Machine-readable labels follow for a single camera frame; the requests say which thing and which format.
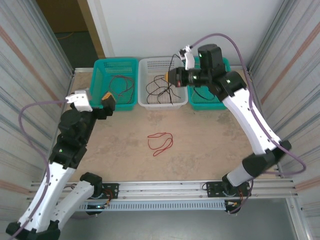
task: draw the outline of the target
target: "metal wall panel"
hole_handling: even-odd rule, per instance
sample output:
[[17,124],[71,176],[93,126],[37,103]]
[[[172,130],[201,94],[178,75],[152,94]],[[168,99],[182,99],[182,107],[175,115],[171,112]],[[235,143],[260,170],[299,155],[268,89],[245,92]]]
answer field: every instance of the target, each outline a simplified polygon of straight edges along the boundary
[[[18,124],[26,104],[63,99],[72,68],[32,0],[0,1],[0,236],[24,211],[32,181],[44,172],[41,157],[27,144]],[[29,108],[23,116],[36,147],[51,150],[60,105]]]
[[[290,1],[251,63],[262,113],[307,164],[293,176],[313,237],[320,238],[320,1]],[[301,165],[286,156],[283,170]]]

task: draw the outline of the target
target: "white bracket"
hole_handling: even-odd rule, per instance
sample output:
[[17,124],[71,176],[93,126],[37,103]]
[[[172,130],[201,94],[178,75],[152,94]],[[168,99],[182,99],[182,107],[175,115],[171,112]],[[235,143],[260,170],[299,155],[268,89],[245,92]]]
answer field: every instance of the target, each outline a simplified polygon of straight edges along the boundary
[[[46,231],[50,224],[51,214],[57,204],[57,201],[67,183],[69,178],[76,171],[73,168],[68,167],[63,169],[63,166],[59,163],[53,162],[49,164],[50,169],[50,182],[47,189],[47,192],[42,200],[39,208],[34,213],[32,219],[24,227],[24,229],[31,231],[35,229],[37,233]],[[44,176],[41,185],[36,192],[34,199],[32,200],[29,208],[25,211],[22,217],[19,219],[19,223],[24,224],[31,213],[35,208],[36,204],[39,202],[39,199],[44,191],[46,185],[47,175]]]
[[[261,127],[252,115],[249,108],[249,95],[249,91],[242,88],[236,91],[234,96],[228,96],[222,102],[239,122],[250,141],[254,154],[261,155],[265,154],[266,150],[272,151],[276,146],[268,139],[267,135],[262,131]],[[272,139],[279,143],[281,139],[269,127],[255,104],[253,104],[253,110],[264,128],[271,135]]]
[[66,96],[65,99],[68,101],[68,104],[74,103],[75,108],[79,112],[92,112],[93,109],[90,106],[89,100],[91,100],[91,95],[89,89],[79,89],[74,91],[74,94]]
[[182,61],[185,60],[185,70],[195,68],[195,58],[189,45],[179,51],[179,57]]
[[95,187],[87,181],[79,181],[75,188],[54,208],[51,220],[58,220],[58,228],[61,231],[69,218],[79,209],[79,206],[90,198]]

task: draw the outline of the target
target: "white basket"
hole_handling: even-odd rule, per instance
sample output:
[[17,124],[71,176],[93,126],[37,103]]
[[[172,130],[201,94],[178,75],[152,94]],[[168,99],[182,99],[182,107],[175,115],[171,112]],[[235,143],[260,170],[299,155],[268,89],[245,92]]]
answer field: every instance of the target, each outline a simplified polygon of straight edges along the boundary
[[[147,84],[151,83],[155,76],[164,75],[169,70],[169,65],[171,62],[171,57],[152,57],[145,58],[139,62],[139,72],[138,72],[138,103],[140,106],[145,107],[147,110],[174,110],[179,109],[182,105],[188,102],[188,91],[187,87],[174,87],[171,86],[173,93],[179,97],[171,94],[172,103],[170,103],[170,96],[168,93],[164,93],[160,97],[157,95],[150,95],[148,97],[148,92],[146,91]],[[174,57],[170,69],[183,67],[184,64],[180,59]],[[156,81],[159,86],[168,86],[168,84],[163,80]],[[152,83],[148,86],[148,91],[151,93],[156,90],[158,86]]]

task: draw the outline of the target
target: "orange wire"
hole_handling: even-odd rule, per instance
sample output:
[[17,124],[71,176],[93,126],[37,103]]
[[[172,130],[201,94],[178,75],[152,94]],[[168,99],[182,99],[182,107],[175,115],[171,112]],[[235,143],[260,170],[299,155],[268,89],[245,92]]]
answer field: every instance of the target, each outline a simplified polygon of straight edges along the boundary
[[57,38],[58,40],[61,40],[61,39],[66,39],[68,37],[70,37],[72,34],[74,34],[75,32],[73,31],[72,33],[70,33],[68,36],[64,36],[64,37],[59,37]]
[[109,192],[109,195],[110,195],[109,200],[114,198],[114,195],[112,194],[112,191],[110,189],[104,189],[103,191],[106,195],[108,195],[108,192]]
[[239,195],[240,195],[240,202],[242,203],[242,200],[244,199],[244,194],[242,193],[241,189],[239,189]]

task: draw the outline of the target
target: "floor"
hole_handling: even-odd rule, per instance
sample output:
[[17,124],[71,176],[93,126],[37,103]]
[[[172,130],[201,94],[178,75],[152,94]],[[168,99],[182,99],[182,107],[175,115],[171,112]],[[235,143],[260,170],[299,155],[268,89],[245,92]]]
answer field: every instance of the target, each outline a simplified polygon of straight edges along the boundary
[[73,69],[92,68],[98,60],[88,31],[55,33]]
[[[77,73],[72,91],[89,87],[91,77],[91,72]],[[172,133],[173,146],[154,157],[147,136],[163,132]],[[78,181],[86,172],[104,181],[221,179],[251,153],[245,133],[228,110],[194,111],[186,104],[175,111],[147,111],[137,104],[133,111],[117,111],[96,122],[71,180]]]
[[297,240],[297,236],[285,199],[250,199],[238,216],[221,210],[118,211],[70,219],[59,239]]

